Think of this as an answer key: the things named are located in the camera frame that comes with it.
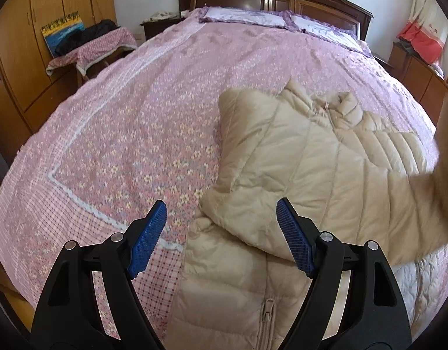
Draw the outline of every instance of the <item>blue gripper pad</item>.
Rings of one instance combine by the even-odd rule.
[[[159,240],[162,229],[164,229],[166,221],[167,207],[164,202],[160,201],[145,224],[138,240],[131,247],[131,260],[128,266],[128,273],[132,279],[136,278],[138,273],[143,272],[146,266],[148,266],[149,259]]]
[[[282,199],[277,203],[276,217],[297,268],[306,273],[311,273],[315,269],[312,247],[300,229],[297,219]]]

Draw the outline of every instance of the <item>beige down jacket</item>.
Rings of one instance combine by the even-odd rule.
[[[219,177],[188,235],[168,350],[279,347],[310,285],[276,221],[281,197],[343,242],[376,240],[392,265],[448,242],[420,141],[350,93],[309,96],[291,80],[277,97],[228,90],[219,108]],[[327,335],[347,289],[343,275]]]

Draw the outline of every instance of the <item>blue painting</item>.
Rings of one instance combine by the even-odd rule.
[[[41,28],[47,47],[54,58],[57,57],[55,53],[56,47],[62,39],[74,30],[84,30],[83,21],[77,11],[67,14],[65,17],[59,18]]]

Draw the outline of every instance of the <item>pink floral bedspread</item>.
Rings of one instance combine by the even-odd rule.
[[[199,24],[192,14],[88,81],[22,147],[0,190],[0,259],[17,289],[36,306],[66,241],[100,243],[163,199],[167,224],[134,280],[162,337],[188,226],[218,173],[218,97],[229,87],[278,93],[291,76],[312,92],[353,91],[364,109],[416,132],[435,162],[433,124],[375,60],[302,33]],[[114,335],[97,274],[95,285]]]
[[[54,69],[69,64],[76,64],[76,68],[84,76],[89,67],[113,54],[117,49],[135,50],[137,47],[136,40],[128,29],[120,27],[85,43],[64,56],[52,59],[47,66],[46,72],[50,76]]]

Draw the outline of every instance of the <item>curtain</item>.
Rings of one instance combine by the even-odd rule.
[[[436,0],[413,0],[409,21],[398,34],[428,64],[439,60],[448,35],[448,20]]]

